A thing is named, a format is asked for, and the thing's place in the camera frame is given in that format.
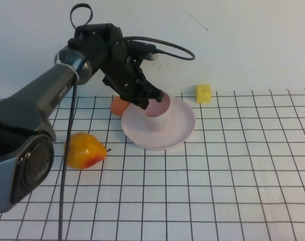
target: white wall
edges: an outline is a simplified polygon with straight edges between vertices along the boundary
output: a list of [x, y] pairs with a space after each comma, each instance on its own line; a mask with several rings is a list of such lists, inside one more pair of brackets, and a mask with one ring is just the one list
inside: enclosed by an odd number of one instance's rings
[[[0, 97], [53, 65], [59, 44], [73, 36], [69, 13], [79, 2], [0, 0]], [[92, 23], [113, 23], [124, 36], [160, 38], [196, 54], [193, 62], [160, 55], [143, 63], [147, 78], [164, 91], [197, 83], [216, 90], [305, 87], [305, 0], [84, 2], [93, 8]], [[87, 16], [87, 10], [76, 11], [75, 22]], [[79, 94], [112, 93], [102, 77], [97, 73]]]

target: orange object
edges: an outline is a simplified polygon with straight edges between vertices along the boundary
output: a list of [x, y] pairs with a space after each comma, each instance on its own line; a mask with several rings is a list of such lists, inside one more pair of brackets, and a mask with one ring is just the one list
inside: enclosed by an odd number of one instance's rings
[[111, 102], [111, 113], [118, 115], [118, 116], [122, 116], [124, 110], [128, 107], [129, 102], [120, 99], [119, 96], [117, 96], [115, 99], [113, 99], [113, 101]]
[[106, 155], [106, 148], [93, 135], [85, 132], [71, 135], [67, 163], [69, 167], [75, 169], [89, 168], [102, 161]]

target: yellow cube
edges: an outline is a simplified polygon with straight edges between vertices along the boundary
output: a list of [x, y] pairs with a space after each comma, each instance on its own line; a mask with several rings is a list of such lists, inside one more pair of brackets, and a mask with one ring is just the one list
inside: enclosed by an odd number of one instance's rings
[[196, 102], [209, 103], [211, 102], [211, 86], [209, 84], [199, 84], [196, 87]]

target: white table surface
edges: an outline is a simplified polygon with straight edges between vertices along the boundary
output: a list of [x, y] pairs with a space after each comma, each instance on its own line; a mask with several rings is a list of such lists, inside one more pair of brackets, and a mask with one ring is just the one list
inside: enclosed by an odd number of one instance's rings
[[[112, 151], [68, 168], [67, 240], [305, 240], [305, 90], [213, 93], [196, 127], [167, 151], [144, 150], [110, 114], [112, 97], [79, 97], [74, 132]], [[7, 213], [0, 240], [56, 240], [70, 98], [50, 116], [58, 140], [47, 179]]]

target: black grid line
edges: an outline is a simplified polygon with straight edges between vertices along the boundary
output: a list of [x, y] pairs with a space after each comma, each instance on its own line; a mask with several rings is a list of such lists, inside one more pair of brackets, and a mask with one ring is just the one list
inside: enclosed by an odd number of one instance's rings
[[[200, 107], [200, 112], [201, 112], [201, 117], [203, 118], [203, 112], [202, 112], [202, 107], [201, 104], [199, 104]], [[206, 145], [206, 137], [205, 137], [205, 131], [203, 131], [204, 135], [204, 142], [205, 142], [205, 152], [206, 152], [206, 161], [207, 161], [207, 168], [209, 170], [209, 161], [208, 161], [208, 153], [207, 153], [207, 145]], [[212, 195], [212, 203], [213, 203], [213, 211], [214, 211], [214, 220], [215, 220], [215, 227], [216, 227], [216, 236], [217, 236], [217, 241], [219, 241], [219, 235], [218, 235], [218, 227], [217, 227], [217, 220], [216, 220], [216, 212], [215, 212], [215, 203], [214, 203], [214, 195], [213, 195], [213, 186], [212, 186], [212, 180], [211, 180], [211, 175], [210, 172], [208, 171], [208, 176], [209, 176], [209, 186], [211, 189], [211, 195]]]
[[[123, 155], [107, 155], [109, 157], [123, 157]], [[143, 157], [143, 155], [127, 155], [128, 157]], [[160, 157], [161, 155], [149, 155], [149, 157]], [[184, 157], [182, 155], [167, 155], [168, 157]], [[187, 155], [188, 157], [205, 157], [206, 155]], [[208, 157], [248, 157], [248, 155], [207, 155]], [[305, 157], [305, 155], [293, 155], [294, 157]], [[251, 157], [291, 157], [290, 155], [251, 155]]]
[[[50, 202], [41, 202], [41, 201], [30, 201], [30, 203], [50, 203]], [[64, 203], [73, 203], [73, 201], [65, 201]], [[83, 202], [76, 202], [76, 203], [142, 203], [142, 201], [83, 201]], [[159, 203], [159, 204], [166, 204], [166, 202], [160, 201], [145, 201], [143, 203]], [[168, 204], [189, 204], [189, 202], [167, 202]], [[237, 202], [191, 202], [197, 204], [237, 204]], [[265, 205], [274, 205], [274, 204], [285, 204], [285, 202], [238, 202], [238, 204], [265, 204]], [[286, 204], [297, 204], [297, 205], [305, 205], [305, 202], [286, 202]], [[0, 221], [21, 221], [22, 219], [0, 219]]]
[[[195, 129], [195, 131], [222, 131], [223, 129]], [[252, 129], [252, 128], [245, 128], [245, 131], [280, 131], [281, 129]], [[298, 131], [298, 129], [284, 129], [288, 131]], [[66, 130], [55, 130], [56, 132], [66, 132]], [[107, 129], [98, 129], [98, 130], [91, 130], [91, 132], [99, 132], [99, 131], [107, 131]], [[119, 132], [122, 130], [110, 130], [110, 132]], [[241, 131], [241, 129], [224, 129], [224, 131]], [[73, 130], [73, 132], [84, 132], [84, 130]]]
[[[272, 95], [271, 97], [272, 97], [272, 101], [273, 101], [273, 105], [274, 105], [274, 108], [275, 108], [277, 117], [278, 117], [278, 119], [279, 119], [279, 114], [278, 114], [278, 111], [277, 111], [276, 106], [275, 106], [275, 102], [274, 102], [273, 95]], [[297, 114], [297, 111], [296, 111], [296, 108], [295, 108], [295, 107], [294, 107], [294, 110], [295, 110], [296, 116], [297, 116], [297, 118], [298, 118], [298, 114]], [[305, 131], [304, 131], [304, 129], [303, 129], [302, 123], [301, 123], [301, 121], [300, 121], [299, 118], [298, 118], [298, 121], [299, 121], [299, 123], [300, 123], [300, 125], [301, 125], [301, 128], [302, 128], [302, 131], [303, 131], [303, 133], [304, 133], [304, 135], [305, 135]], [[286, 136], [285, 130], [283, 129], [283, 126], [282, 126], [282, 130], [283, 130], [283, 134], [284, 134], [284, 137], [285, 137], [285, 139], [286, 139], [286, 142], [287, 142], [289, 151], [291, 152], [292, 159], [293, 159], [293, 161], [294, 161], [294, 165], [295, 165], [295, 168], [296, 168], [298, 177], [299, 177], [299, 179], [300, 179], [300, 181], [301, 181], [301, 184], [302, 184], [302, 186], [303, 186], [303, 191], [304, 191], [304, 193], [305, 193], [305, 187], [304, 187], [304, 184], [303, 184], [303, 180], [302, 180], [302, 177], [301, 177], [301, 175], [300, 175], [300, 173], [299, 173], [299, 170], [298, 170], [298, 167], [297, 167], [295, 158], [294, 158], [294, 156], [293, 156], [293, 151], [292, 151], [292, 149], [291, 149], [291, 146], [289, 145], [289, 141], [288, 141], [288, 139], [287, 139], [287, 136]]]
[[144, 150], [143, 158], [143, 188], [142, 188], [142, 207], [141, 207], [141, 231], [140, 231], [140, 240], [142, 241], [142, 229], [143, 229], [143, 205], [144, 205], [144, 178], [145, 178], [145, 169], [146, 169], [146, 149]]
[[[67, 187], [76, 187], [77, 185], [66, 185]], [[97, 186], [97, 185], [79, 185], [80, 187], [91, 187], [91, 186]], [[107, 185], [107, 184], [102, 184], [102, 187], [142, 187], [142, 185]], [[146, 187], [164, 187], [164, 185], [145, 185]], [[168, 187], [187, 187], [187, 185], [167, 185]], [[191, 187], [210, 187], [210, 185], [190, 185]], [[213, 187], [232, 187], [232, 185], [212, 185]], [[55, 187], [55, 185], [43, 185], [43, 187]], [[255, 187], [254, 185], [235, 185], [235, 187]], [[290, 186], [290, 185], [259, 185], [258, 187], [302, 187], [302, 186]]]
[[[255, 108], [255, 107], [239, 107], [239, 109], [242, 109], [242, 108]], [[74, 119], [77, 119], [77, 120], [80, 120], [80, 121], [88, 121], [88, 120], [91, 120], [89, 118], [74, 118]], [[92, 118], [92, 120], [98, 120], [98, 119], [101, 119], [101, 120], [109, 120], [109, 118]], [[238, 117], [222, 117], [222, 118], [218, 118], [218, 117], [207, 117], [207, 118], [195, 118], [195, 119], [259, 119], [258, 117], [241, 117], [241, 118], [238, 118]], [[277, 117], [261, 117], [261, 119], [277, 119]], [[280, 117], [280, 119], [297, 119], [297, 117]], [[57, 118], [57, 120], [60, 120], [60, 121], [68, 121], [69, 119], [68, 118]]]
[[[218, 112], [219, 112], [219, 117], [222, 117], [221, 114], [221, 110], [219, 107], [219, 101], [218, 101], [218, 97], [217, 97], [217, 104], [218, 104]], [[226, 153], [228, 155], [228, 148], [227, 148], [227, 142], [226, 142], [226, 138], [225, 138], [225, 132], [224, 132], [224, 125], [223, 125], [223, 121], [221, 119], [221, 124], [222, 124], [222, 128], [223, 128], [223, 136], [224, 136], [224, 142], [225, 142], [225, 148], [226, 148]], [[234, 188], [234, 194], [235, 194], [235, 200], [237, 203], [237, 210], [238, 210], [238, 217], [239, 217], [239, 221], [241, 222], [241, 213], [239, 211], [239, 204], [238, 204], [238, 200], [237, 200], [237, 195], [236, 195], [236, 188], [235, 188], [235, 184], [234, 184], [234, 178], [233, 178], [233, 172], [232, 172], [232, 167], [231, 167], [231, 162], [229, 160], [229, 156], [228, 156], [228, 165], [229, 165], [229, 169], [230, 169], [230, 173], [231, 173], [231, 178], [232, 178], [232, 183], [233, 183], [233, 188]], [[241, 230], [242, 230], [242, 236], [243, 236], [243, 240], [245, 241], [245, 236], [244, 236], [244, 230], [243, 230], [243, 225], [241, 223]]]
[[[121, 174], [121, 187], [120, 187], [119, 202], [121, 202], [122, 182], [123, 182], [123, 174], [124, 174], [124, 161], [125, 161], [125, 158], [126, 158], [126, 146], [127, 146], [127, 137], [124, 140], [124, 152], [123, 152], [123, 163], [122, 163], [122, 174]], [[117, 218], [117, 229], [116, 229], [116, 239], [115, 239], [116, 241], [117, 241], [117, 238], [118, 238], [118, 227], [119, 227], [119, 217], [120, 217], [120, 204], [118, 206], [118, 218]]]
[[74, 204], [76, 202], [76, 197], [77, 197], [77, 192], [78, 192], [78, 186], [79, 186], [79, 181], [80, 181], [80, 176], [81, 176], [81, 170], [78, 171], [79, 172], [79, 176], [78, 176], [78, 181], [77, 181], [77, 186], [76, 186], [76, 191], [75, 191], [75, 194], [74, 194], [74, 198], [73, 198], [73, 203], [72, 203], [72, 208], [71, 208], [71, 213], [70, 213], [70, 218], [69, 218], [69, 222], [68, 222], [68, 228], [67, 228], [67, 234], [66, 234], [66, 238], [65, 240], [68, 239], [68, 234], [69, 234], [69, 228], [70, 228], [70, 223], [71, 223], [71, 219], [72, 219], [72, 214], [73, 214], [73, 208], [74, 208]]
[[167, 213], [167, 155], [165, 150], [165, 210], [166, 210], [166, 241], [168, 241], [168, 213]]
[[[82, 170], [84, 172], [92, 172], [92, 171], [99, 171], [98, 170]], [[229, 169], [166, 169], [166, 171], [169, 172], [177, 172], [177, 171], [211, 171], [211, 172], [216, 172], [216, 171], [229, 171]], [[122, 169], [102, 169], [102, 171], [122, 171]], [[125, 169], [125, 171], [133, 171], [133, 172], [142, 172], [144, 169]], [[149, 169], [149, 171], [160, 171], [160, 169]], [[249, 172], [249, 171], [255, 171], [255, 172], [274, 172], [273, 169], [232, 169], [232, 171], [238, 171], [238, 172]], [[279, 172], [297, 172], [297, 170], [279, 170]]]
[[[254, 96], [253, 96], [253, 100], [254, 100], [256, 112], [257, 112], [258, 117], [259, 117], [259, 112], [258, 112], [258, 109], [257, 109], [257, 107], [256, 107], [256, 101], [255, 101], [255, 97], [254, 97]], [[259, 122], [260, 122], [260, 124], [261, 124], [261, 127], [263, 128], [263, 124], [262, 124], [261, 119], [259, 120]], [[265, 131], [264, 131], [264, 130], [263, 130], [263, 135], [264, 135], [265, 140], [267, 141], [266, 134], [265, 134]], [[267, 143], [267, 148], [268, 148], [269, 154], [271, 155], [271, 150], [270, 150], [270, 148], [269, 148], [269, 144], [268, 144], [268, 143]], [[281, 184], [280, 184], [280, 181], [279, 181], [279, 177], [278, 177], [278, 174], [277, 174], [277, 171], [276, 171], [276, 167], [275, 167], [275, 164], [274, 164], [274, 161], [273, 161], [273, 158], [272, 158], [272, 157], [271, 157], [271, 161], [272, 161], [272, 165], [273, 165], [274, 170], [275, 170], [276, 178], [277, 178], [278, 185], [279, 185], [279, 187], [280, 187], [280, 190], [281, 190], [281, 193], [282, 193], [282, 196], [283, 196], [283, 200], [284, 200], [284, 202], [285, 202], [285, 206], [286, 206], [286, 210], [287, 210], [287, 214], [288, 214], [289, 220], [292, 221], [291, 215], [290, 215], [290, 213], [289, 213], [288, 206], [287, 206], [287, 204], [286, 204], [286, 199], [285, 199], [285, 196], [284, 196], [284, 193], [283, 193], [283, 189], [282, 189], [282, 187], [281, 187]], [[293, 235], [294, 235], [294, 238], [295, 238], [295, 241], [296, 241], [297, 239], [296, 239], [296, 235], [295, 235], [295, 231], [294, 231], [294, 227], [293, 227], [292, 222], [291, 222], [291, 226], [292, 226]]]
[[[96, 100], [97, 98], [95, 98], [94, 100], [94, 107], [96, 106]], [[109, 114], [109, 122], [108, 122], [108, 130], [107, 130], [107, 135], [106, 135], [106, 143], [104, 144], [104, 147], [107, 148], [107, 141], [108, 141], [108, 135], [109, 135], [109, 127], [110, 127], [110, 120], [111, 120], [111, 111], [110, 111], [110, 114]], [[96, 214], [97, 214], [97, 208], [98, 208], [98, 199], [99, 199], [99, 193], [100, 193], [100, 187], [101, 187], [101, 179], [102, 179], [102, 170], [103, 170], [103, 164], [104, 164], [104, 160], [106, 158], [104, 158], [102, 160], [102, 166], [101, 166], [101, 174], [100, 174], [100, 179], [99, 179], [99, 186], [98, 186], [98, 193], [97, 193], [97, 200], [96, 200], [96, 206], [95, 206], [95, 209], [94, 209], [94, 216], [93, 216], [93, 223], [92, 223], [92, 229], [91, 229], [91, 236], [90, 236], [90, 240], [92, 240], [92, 236], [93, 236], [93, 229], [94, 229], [94, 224], [95, 224], [95, 220], [96, 220]]]
[[[235, 103], [236, 103], [236, 106], [237, 106], [238, 116], [240, 117], [240, 113], [239, 113], [239, 108], [238, 108], [236, 96], [235, 96]], [[257, 180], [256, 180], [255, 170], [254, 170], [254, 167], [253, 167], [253, 162], [252, 162], [252, 159], [251, 159], [249, 147], [248, 147], [247, 140], [246, 140], [245, 131], [244, 131], [244, 128], [243, 128], [243, 122], [242, 122], [241, 118], [240, 118], [240, 123], [241, 123], [241, 126], [242, 126], [243, 136], [244, 136], [244, 140], [245, 140], [247, 152], [248, 152], [248, 155], [249, 155], [249, 161], [250, 161], [250, 164], [251, 164], [251, 167], [252, 167], [252, 171], [253, 171], [253, 176], [254, 176], [254, 180], [255, 180], [256, 190], [257, 190], [258, 197], [259, 197], [259, 201], [260, 201], [259, 204], [260, 204], [261, 207], [262, 207], [262, 212], [263, 212], [264, 221], [265, 221], [265, 224], [266, 224], [266, 230], [267, 230], [267, 233], [268, 233], [268, 238], [269, 238], [269, 240], [271, 241], [271, 235], [270, 235], [270, 233], [269, 233], [269, 228], [268, 228], [268, 224], [267, 224], [267, 221], [266, 221], [266, 215], [265, 215], [265, 211], [264, 211], [264, 207], [263, 207], [263, 202], [262, 202], [262, 199], [261, 199], [261, 195], [260, 195], [260, 193], [259, 193], [259, 188], [258, 188], [258, 184], [257, 184]]]
[[[123, 144], [124, 142], [102, 142], [103, 144], [111, 144], [111, 143], [119, 143], [119, 144]], [[204, 142], [190, 142], [187, 141], [186, 143], [192, 143], [192, 144], [202, 144]], [[220, 143], [225, 143], [225, 142], [206, 142], [206, 143], [210, 143], [210, 144], [220, 144]], [[238, 143], [245, 143], [245, 142], [227, 142], [227, 143], [233, 143], [233, 144], [238, 144]], [[248, 142], [248, 143], [266, 143], [266, 142]], [[305, 142], [288, 142], [288, 143], [305, 143]]]
[[[39, 219], [35, 219], [35, 220], [27, 220], [27, 221], [33, 221], [33, 222], [44, 222], [44, 220], [39, 220]], [[111, 219], [103, 219], [103, 220], [98, 220], [100, 222], [116, 222], [116, 220], [111, 220]], [[71, 222], [90, 222], [89, 220], [71, 220]], [[141, 219], [139, 220], [134, 220], [134, 219], [131, 219], [131, 220], [122, 220], [120, 222], [141, 222]], [[183, 223], [190, 223], [190, 221], [183, 221], [183, 220], [172, 220], [172, 221], [166, 221], [166, 220], [144, 220], [143, 222], [164, 222], [164, 223], [171, 223], [171, 222], [183, 222]], [[265, 223], [265, 221], [216, 221], [217, 223], [240, 223], [240, 224], [243, 224], [243, 223]], [[215, 223], [215, 221], [193, 221], [192, 223]], [[305, 223], [305, 221], [267, 221], [267, 223]]]
[[186, 175], [187, 175], [187, 190], [188, 190], [188, 206], [189, 206], [189, 218], [191, 222], [191, 236], [192, 241], [194, 241], [194, 234], [193, 234], [193, 223], [192, 223], [192, 209], [191, 209], [191, 194], [189, 190], [189, 176], [188, 176], [188, 163], [187, 163], [187, 147], [186, 147], [186, 141], [184, 142], [185, 146], [185, 160], [186, 160]]

